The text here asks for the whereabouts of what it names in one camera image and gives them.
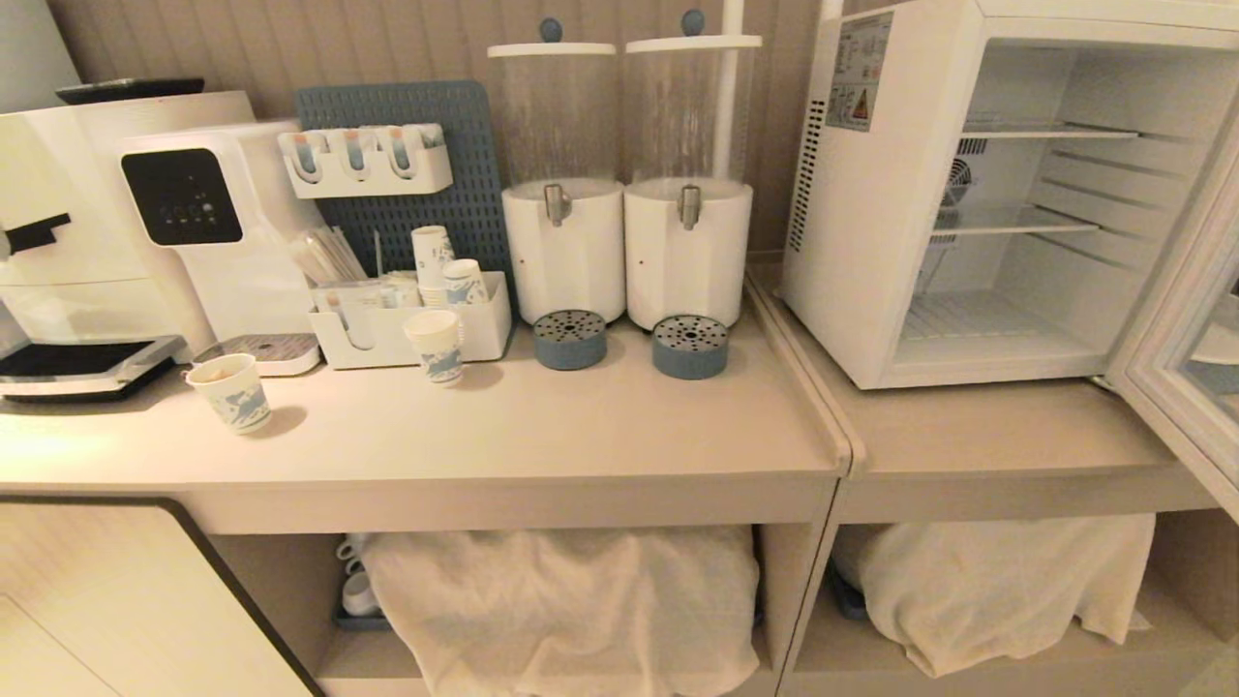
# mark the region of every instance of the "beverage dispenser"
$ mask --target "beverage dispenser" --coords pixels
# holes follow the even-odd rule
[[[503,214],[520,316],[624,310],[618,77],[610,43],[487,51],[498,84],[508,188]]]
[[[753,189],[743,182],[760,36],[685,36],[626,47],[632,183],[624,191],[628,316],[740,317]]]

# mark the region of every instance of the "ventilation grille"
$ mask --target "ventilation grille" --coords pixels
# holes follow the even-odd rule
[[[955,151],[957,155],[984,155],[985,145],[989,140],[984,137],[965,137],[959,141],[959,150]]]
[[[809,102],[804,114],[804,135],[800,139],[800,161],[795,167],[795,189],[792,193],[792,223],[787,233],[788,245],[799,251],[804,244],[804,225],[809,218],[809,192],[813,191],[813,172],[818,166],[818,147],[821,146],[821,126],[826,120],[826,103]]]

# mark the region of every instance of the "blue pegboard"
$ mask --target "blue pegboard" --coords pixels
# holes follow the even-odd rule
[[[374,275],[373,230],[379,230],[385,270],[413,269],[409,232],[424,224],[447,228],[460,258],[503,271],[515,307],[517,288],[503,223],[499,165],[486,88],[475,80],[311,87],[297,90],[301,128],[437,123],[444,126],[452,184],[426,196],[318,198],[328,224],[339,225],[367,272]]]

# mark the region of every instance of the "white countertop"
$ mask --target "white countertop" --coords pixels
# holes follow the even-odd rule
[[[178,375],[119,405],[0,402],[0,491],[172,495],[192,510],[243,490],[829,479],[836,446],[755,312],[746,301],[727,369],[711,380],[659,374],[627,319],[610,327],[600,365],[555,373],[522,324],[507,358],[468,365],[455,389],[414,368],[265,379],[274,422],[245,437]]]

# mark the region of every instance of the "sticker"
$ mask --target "sticker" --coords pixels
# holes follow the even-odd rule
[[[877,88],[895,12],[844,22],[835,53],[826,125],[867,131],[877,109]]]

